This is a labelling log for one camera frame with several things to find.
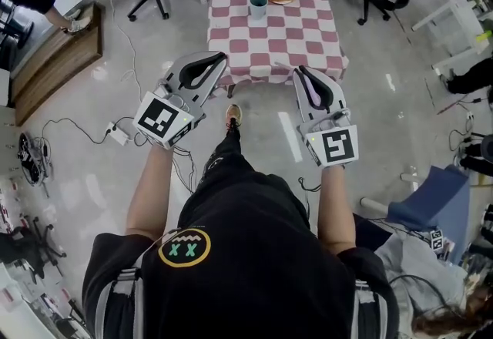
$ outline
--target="pink and white checkered tablecloth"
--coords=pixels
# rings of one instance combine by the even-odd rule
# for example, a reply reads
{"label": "pink and white checkered tablecloth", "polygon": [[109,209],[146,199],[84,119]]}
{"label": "pink and white checkered tablecloth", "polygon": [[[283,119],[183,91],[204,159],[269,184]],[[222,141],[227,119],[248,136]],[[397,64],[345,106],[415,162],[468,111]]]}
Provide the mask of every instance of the pink and white checkered tablecloth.
{"label": "pink and white checkered tablecloth", "polygon": [[219,86],[248,82],[290,84],[293,67],[307,65],[335,80],[348,60],[343,54],[328,0],[269,2],[267,17],[252,20],[248,0],[210,0],[209,50],[225,52],[228,67]]}

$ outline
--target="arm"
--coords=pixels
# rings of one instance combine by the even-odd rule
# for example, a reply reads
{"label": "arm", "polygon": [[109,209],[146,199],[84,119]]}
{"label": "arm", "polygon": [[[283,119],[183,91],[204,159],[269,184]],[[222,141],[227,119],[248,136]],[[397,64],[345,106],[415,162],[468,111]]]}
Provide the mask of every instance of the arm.
{"label": "arm", "polygon": [[168,217],[169,182],[173,150],[153,146],[130,203],[125,235],[139,234],[152,240],[163,235]]}
{"label": "arm", "polygon": [[356,229],[342,166],[329,166],[322,171],[318,238],[334,255],[356,247]]}

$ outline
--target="floor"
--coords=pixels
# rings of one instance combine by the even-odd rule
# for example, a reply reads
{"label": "floor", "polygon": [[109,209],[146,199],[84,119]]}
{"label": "floor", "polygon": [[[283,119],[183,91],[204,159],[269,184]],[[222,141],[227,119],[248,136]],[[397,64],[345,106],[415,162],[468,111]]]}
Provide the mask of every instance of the floor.
{"label": "floor", "polygon": [[[371,8],[370,20],[364,27],[356,23],[361,16],[358,0],[331,1],[341,45],[350,60],[342,86],[359,134],[360,159],[346,169],[350,201],[356,211],[361,211],[359,199],[363,196],[382,203],[408,196],[410,184],[399,180],[400,173],[426,176],[430,165],[445,167],[453,161],[448,134],[452,129],[464,129],[466,112],[455,106],[436,114],[457,99],[444,90],[431,69],[431,64],[443,58],[444,53],[433,47],[425,30],[410,29],[443,1],[413,1],[398,12],[399,19],[393,16],[389,22]],[[126,13],[135,2],[115,2],[113,22],[112,8],[102,0],[106,7],[103,58],[68,82],[26,123],[25,128],[33,136],[41,135],[49,119],[69,117],[93,139],[100,140],[110,121],[135,115],[139,88],[129,73],[122,78],[132,68],[132,48],[116,23],[130,36],[136,50],[136,73],[143,92],[154,88],[168,61],[206,50],[207,9],[199,0],[169,0],[171,17],[167,21],[149,2],[138,20],[131,23]],[[470,98],[476,96],[484,97],[485,92]],[[298,178],[303,176],[308,186],[316,186],[320,170],[301,144],[303,160],[295,162],[289,133],[280,121],[288,118],[292,126],[300,121],[293,87],[239,87],[231,100],[225,96],[210,100],[204,106],[206,120],[179,143],[192,151],[199,173],[220,141],[224,111],[232,102],[243,107],[245,157],[257,170],[282,176],[304,201]],[[475,131],[490,133],[488,104],[469,106],[476,118]],[[134,135],[130,120],[123,120],[120,125]],[[53,181],[47,185],[50,197],[47,199],[41,189],[28,186],[24,192],[29,209],[46,223],[55,224],[54,241],[68,254],[60,261],[60,267],[72,296],[80,299],[94,237],[101,232],[124,231],[126,211],[149,145],[120,146],[113,139],[94,145],[68,122],[49,124],[45,137],[52,146],[54,167]],[[178,157],[178,162],[182,173],[188,174],[189,161]],[[471,183],[477,182],[476,175],[471,175]],[[188,197],[175,175],[172,188],[169,227],[174,227]],[[315,230],[317,194],[311,193],[309,201],[310,222]],[[489,188],[471,189],[470,238],[478,228],[481,211],[490,201]]]}

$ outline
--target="black t-shirt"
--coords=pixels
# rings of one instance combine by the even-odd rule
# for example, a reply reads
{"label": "black t-shirt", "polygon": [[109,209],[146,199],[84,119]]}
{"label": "black t-shirt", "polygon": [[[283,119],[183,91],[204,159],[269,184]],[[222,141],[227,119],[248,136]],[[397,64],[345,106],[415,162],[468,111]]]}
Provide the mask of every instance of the black t-shirt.
{"label": "black t-shirt", "polygon": [[[372,252],[354,248],[335,257],[322,247],[300,212],[303,205],[282,182],[250,173],[190,199],[181,231],[143,260],[146,337],[210,332],[347,339],[355,279],[391,293]],[[96,237],[82,290],[90,331],[102,288],[151,244],[139,235]],[[114,329],[108,337],[127,337]]]}

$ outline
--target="circular logo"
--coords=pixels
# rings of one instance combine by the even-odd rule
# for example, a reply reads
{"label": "circular logo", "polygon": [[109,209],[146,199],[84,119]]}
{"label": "circular logo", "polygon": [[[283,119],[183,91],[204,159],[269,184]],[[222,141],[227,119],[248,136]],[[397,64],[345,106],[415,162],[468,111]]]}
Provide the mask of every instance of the circular logo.
{"label": "circular logo", "polygon": [[161,260],[175,268],[197,265],[206,259],[209,252],[209,235],[197,228],[178,232],[158,250]]}

